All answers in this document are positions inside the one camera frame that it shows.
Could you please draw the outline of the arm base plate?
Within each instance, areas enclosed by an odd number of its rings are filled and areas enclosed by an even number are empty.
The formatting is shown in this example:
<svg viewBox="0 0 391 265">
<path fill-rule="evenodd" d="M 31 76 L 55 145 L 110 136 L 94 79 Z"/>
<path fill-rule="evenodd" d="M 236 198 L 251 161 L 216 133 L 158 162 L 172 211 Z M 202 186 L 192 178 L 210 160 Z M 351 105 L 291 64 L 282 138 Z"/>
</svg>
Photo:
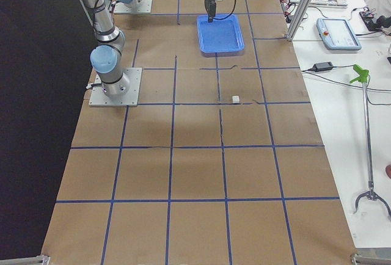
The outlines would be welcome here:
<svg viewBox="0 0 391 265">
<path fill-rule="evenodd" d="M 116 0 L 114 13 L 121 15 L 150 14 L 153 0 Z"/>
<path fill-rule="evenodd" d="M 124 68 L 114 84 L 105 84 L 96 74 L 89 98 L 90 107 L 137 107 L 142 80 L 142 68 Z"/>
</svg>

